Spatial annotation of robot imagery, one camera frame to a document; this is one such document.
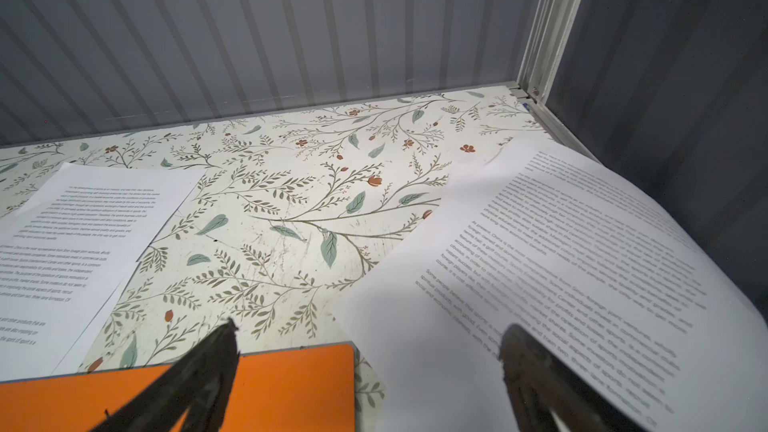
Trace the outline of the white printed sheet far right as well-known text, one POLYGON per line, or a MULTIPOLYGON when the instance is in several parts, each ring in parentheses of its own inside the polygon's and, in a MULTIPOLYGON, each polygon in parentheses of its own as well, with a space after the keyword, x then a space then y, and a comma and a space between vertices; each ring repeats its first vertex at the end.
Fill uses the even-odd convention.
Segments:
POLYGON ((760 313, 653 199, 547 139, 458 158, 334 315, 385 386, 382 431, 516 430, 513 325, 646 430, 767 427, 760 313))

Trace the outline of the aluminium frame post right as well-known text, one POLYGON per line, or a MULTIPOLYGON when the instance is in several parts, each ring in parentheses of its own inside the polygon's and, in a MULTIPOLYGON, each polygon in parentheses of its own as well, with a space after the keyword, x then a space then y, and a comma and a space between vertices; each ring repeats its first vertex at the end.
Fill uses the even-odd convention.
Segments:
POLYGON ((538 103, 553 86, 582 0, 537 0, 518 84, 538 103))

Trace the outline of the floral table mat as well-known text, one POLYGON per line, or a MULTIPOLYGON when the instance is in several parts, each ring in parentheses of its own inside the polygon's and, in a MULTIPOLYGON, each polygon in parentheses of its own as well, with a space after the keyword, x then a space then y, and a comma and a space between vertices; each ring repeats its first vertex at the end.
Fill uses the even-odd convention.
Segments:
POLYGON ((517 87, 6 147, 1 211, 66 163, 201 173, 81 371, 170 362, 227 319, 245 353, 338 343, 331 308, 442 201, 453 165, 542 134, 517 87))

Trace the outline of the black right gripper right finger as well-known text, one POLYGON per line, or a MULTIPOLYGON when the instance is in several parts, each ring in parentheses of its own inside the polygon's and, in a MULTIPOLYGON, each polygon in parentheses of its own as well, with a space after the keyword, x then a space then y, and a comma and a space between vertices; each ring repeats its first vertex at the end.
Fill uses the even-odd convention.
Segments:
POLYGON ((522 326, 504 332, 504 383, 521 431, 641 431, 522 326))

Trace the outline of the white printed sheets centre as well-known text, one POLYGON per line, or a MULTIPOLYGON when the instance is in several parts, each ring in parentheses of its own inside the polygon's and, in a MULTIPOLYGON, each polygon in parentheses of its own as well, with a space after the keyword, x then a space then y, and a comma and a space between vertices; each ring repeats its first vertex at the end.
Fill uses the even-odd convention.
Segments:
POLYGON ((2 219, 2 380, 63 369, 202 175, 66 163, 2 219))

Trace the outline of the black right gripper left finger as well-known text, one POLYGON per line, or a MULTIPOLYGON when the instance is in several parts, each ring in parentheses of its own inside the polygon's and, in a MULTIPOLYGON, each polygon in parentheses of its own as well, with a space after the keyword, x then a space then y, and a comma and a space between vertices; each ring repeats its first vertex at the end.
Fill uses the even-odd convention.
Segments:
POLYGON ((212 330, 133 400, 96 425, 96 431, 219 431, 235 382, 240 353, 229 319, 212 330))

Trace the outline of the orange folder black inside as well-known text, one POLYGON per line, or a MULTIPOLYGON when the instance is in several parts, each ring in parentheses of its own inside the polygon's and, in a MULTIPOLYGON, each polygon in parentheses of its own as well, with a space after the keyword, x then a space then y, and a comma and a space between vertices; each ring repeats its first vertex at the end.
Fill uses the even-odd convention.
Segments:
MULTIPOLYGON (((4 431, 88 431, 168 371, 166 365, 5 383, 4 431)), ((241 356, 226 431, 353 431, 348 344, 241 356)))

